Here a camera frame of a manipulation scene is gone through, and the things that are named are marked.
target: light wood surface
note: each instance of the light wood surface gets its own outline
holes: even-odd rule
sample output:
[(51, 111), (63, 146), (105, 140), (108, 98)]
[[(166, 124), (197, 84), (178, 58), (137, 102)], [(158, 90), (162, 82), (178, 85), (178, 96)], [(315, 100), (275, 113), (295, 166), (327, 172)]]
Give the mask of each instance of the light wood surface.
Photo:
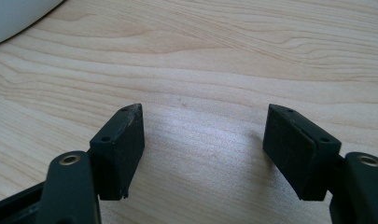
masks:
[(269, 103), (378, 156), (378, 0), (69, 0), (0, 44), (0, 200), (141, 103), (104, 223), (330, 223), (262, 151)]

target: wooden table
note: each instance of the wooden table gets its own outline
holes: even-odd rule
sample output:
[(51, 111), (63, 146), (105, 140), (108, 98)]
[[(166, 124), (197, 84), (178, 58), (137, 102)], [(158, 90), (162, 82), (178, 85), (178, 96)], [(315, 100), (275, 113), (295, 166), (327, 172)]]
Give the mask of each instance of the wooden table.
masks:
[(328, 223), (262, 151), (268, 104), (378, 156), (378, 0), (70, 0), (0, 44), (0, 200), (142, 103), (104, 223)]

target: white object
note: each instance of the white object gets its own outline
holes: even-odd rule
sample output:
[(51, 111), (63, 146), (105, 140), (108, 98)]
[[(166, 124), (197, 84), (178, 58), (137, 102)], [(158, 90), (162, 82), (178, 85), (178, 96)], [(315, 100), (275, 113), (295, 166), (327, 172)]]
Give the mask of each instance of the white object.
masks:
[(25, 29), (62, 0), (0, 0), (0, 42)]

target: screw hole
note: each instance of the screw hole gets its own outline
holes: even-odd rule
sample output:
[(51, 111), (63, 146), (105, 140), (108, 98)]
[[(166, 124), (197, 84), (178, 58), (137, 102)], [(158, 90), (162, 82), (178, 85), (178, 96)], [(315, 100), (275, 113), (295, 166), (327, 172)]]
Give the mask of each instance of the screw hole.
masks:
[(103, 138), (101, 138), (101, 141), (108, 142), (108, 141), (110, 141), (110, 137), (103, 137)]
[(78, 155), (69, 155), (60, 160), (60, 165), (71, 165), (80, 160)]
[(328, 140), (327, 138), (320, 138), (320, 141), (321, 142), (330, 142), (330, 140)]
[(358, 156), (357, 157), (363, 164), (373, 166), (373, 167), (378, 167), (378, 160), (373, 159), (368, 156)]

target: clamp jaw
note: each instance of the clamp jaw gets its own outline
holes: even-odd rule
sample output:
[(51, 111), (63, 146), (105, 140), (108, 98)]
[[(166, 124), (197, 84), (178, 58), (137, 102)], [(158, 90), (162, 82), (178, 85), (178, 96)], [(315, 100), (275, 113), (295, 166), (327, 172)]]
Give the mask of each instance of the clamp jaw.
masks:
[(378, 223), (378, 158), (351, 152), (295, 110), (270, 105), (263, 149), (301, 200), (323, 201), (333, 223)]
[(0, 223), (101, 223), (101, 200), (128, 197), (145, 147), (142, 106), (120, 109), (90, 140), (49, 165), (45, 182), (0, 202)]

